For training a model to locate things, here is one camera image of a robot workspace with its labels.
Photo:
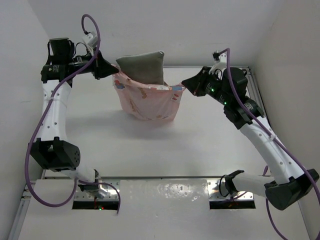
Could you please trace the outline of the grey orange patterned pillow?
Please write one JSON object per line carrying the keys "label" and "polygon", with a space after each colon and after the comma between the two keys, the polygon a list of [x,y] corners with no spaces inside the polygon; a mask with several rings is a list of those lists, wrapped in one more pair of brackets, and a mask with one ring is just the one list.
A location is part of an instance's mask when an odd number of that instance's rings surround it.
{"label": "grey orange patterned pillow", "polygon": [[155,51],[138,55],[127,55],[116,59],[121,71],[132,80],[148,85],[164,85],[165,53]]}

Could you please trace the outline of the pink cartoon print pillowcase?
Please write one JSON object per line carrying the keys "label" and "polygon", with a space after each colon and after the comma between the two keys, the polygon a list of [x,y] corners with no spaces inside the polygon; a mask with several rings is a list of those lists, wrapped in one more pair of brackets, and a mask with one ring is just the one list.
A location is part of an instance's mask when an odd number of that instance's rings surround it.
{"label": "pink cartoon print pillowcase", "polygon": [[139,120],[172,121],[180,107],[185,87],[182,84],[143,84],[121,70],[112,76],[122,110]]}

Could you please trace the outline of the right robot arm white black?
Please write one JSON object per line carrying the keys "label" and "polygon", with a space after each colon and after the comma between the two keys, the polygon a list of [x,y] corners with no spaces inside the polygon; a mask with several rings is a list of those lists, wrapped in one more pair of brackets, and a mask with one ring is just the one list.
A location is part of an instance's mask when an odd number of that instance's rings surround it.
{"label": "right robot arm white black", "polygon": [[312,189],[311,180],[294,160],[275,142],[272,130],[263,110],[249,98],[247,71],[237,67],[230,69],[232,82],[242,104],[254,117],[249,116],[239,105],[232,92],[227,70],[219,76],[209,73],[204,66],[200,72],[182,81],[182,85],[196,97],[209,95],[223,108],[223,113],[234,126],[246,136],[269,167],[270,176],[251,175],[236,170],[224,175],[219,192],[226,197],[240,191],[248,191],[266,198],[273,207],[285,210],[307,195]]}

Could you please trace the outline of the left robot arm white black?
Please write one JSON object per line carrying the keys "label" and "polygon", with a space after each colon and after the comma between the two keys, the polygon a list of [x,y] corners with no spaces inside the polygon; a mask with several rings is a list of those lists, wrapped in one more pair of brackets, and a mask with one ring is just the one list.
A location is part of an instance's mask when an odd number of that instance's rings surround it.
{"label": "left robot arm white black", "polygon": [[69,38],[53,38],[47,44],[48,58],[41,70],[42,117],[30,155],[44,170],[93,183],[96,170],[81,163],[79,147],[67,140],[68,98],[76,75],[92,73],[99,80],[118,73],[118,69],[103,58],[97,40],[87,39],[83,43],[87,53],[77,56],[75,44]]}

